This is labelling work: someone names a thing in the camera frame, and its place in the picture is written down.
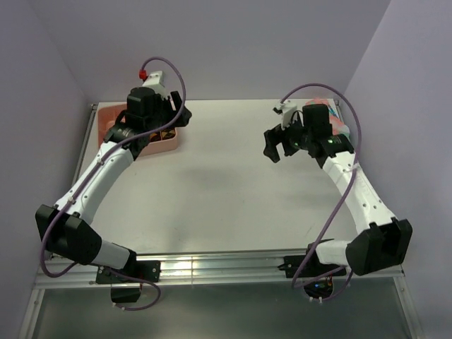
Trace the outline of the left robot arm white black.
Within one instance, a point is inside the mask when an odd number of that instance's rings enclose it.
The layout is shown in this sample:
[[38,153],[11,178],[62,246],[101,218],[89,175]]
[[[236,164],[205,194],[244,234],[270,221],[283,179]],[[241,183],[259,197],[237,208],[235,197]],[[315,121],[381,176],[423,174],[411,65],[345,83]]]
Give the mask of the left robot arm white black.
[[126,108],[105,133],[86,171],[56,203],[37,209],[35,220],[42,241],[40,265],[47,276],[58,277],[45,266],[45,254],[50,252],[74,264],[109,268],[122,282],[136,277],[136,252],[105,241],[90,224],[115,181],[148,146],[150,135],[188,125],[192,114],[185,100],[185,90],[163,97],[152,88],[132,89]]

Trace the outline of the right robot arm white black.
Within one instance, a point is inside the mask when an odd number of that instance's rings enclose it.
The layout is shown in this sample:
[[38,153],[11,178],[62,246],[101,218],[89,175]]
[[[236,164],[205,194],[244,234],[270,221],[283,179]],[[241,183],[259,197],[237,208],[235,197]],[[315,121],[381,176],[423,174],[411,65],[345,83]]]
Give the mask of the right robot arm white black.
[[305,270],[310,275],[323,275],[329,267],[350,268],[363,276],[400,265],[408,250],[412,225],[398,219],[381,200],[348,137],[333,133],[328,107],[314,104],[298,109],[293,103],[279,103],[273,110],[282,121],[264,133],[264,155],[279,162],[278,145],[282,145],[285,156],[307,151],[336,185],[340,204],[347,206],[357,231],[351,241],[320,238],[310,244],[293,277],[298,278]]

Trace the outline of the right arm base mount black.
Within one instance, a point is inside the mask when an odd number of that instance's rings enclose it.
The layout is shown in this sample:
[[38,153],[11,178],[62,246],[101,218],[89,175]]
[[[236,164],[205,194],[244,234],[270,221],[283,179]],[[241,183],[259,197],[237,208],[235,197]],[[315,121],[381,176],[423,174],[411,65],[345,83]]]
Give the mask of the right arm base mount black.
[[[312,244],[309,244],[305,254],[284,256],[282,264],[278,266],[278,270],[285,273],[287,279],[292,279],[295,276],[300,264],[309,253]],[[346,276],[346,269],[342,268],[338,270],[339,265],[336,264],[322,264],[316,253],[313,253],[311,258],[307,261],[303,270],[299,274],[298,278],[306,278],[307,280],[315,278],[318,275],[335,270],[335,272],[322,277],[320,280],[311,282],[304,286],[304,292],[309,299],[315,299],[317,301],[323,301],[325,298],[331,297],[334,292],[333,278],[335,276]]]

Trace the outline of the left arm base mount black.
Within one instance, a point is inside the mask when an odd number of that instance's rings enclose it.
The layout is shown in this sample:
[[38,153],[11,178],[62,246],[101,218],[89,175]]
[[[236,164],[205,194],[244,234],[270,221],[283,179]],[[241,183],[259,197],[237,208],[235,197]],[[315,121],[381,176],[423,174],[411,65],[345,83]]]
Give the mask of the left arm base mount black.
[[[98,268],[95,283],[111,285],[110,299],[114,307],[126,311],[140,311],[148,309],[160,301],[162,291],[156,285],[160,279],[160,269],[161,262],[156,260],[138,261],[131,272],[113,268]],[[154,300],[143,306],[132,306],[140,299],[144,285],[155,289]]]

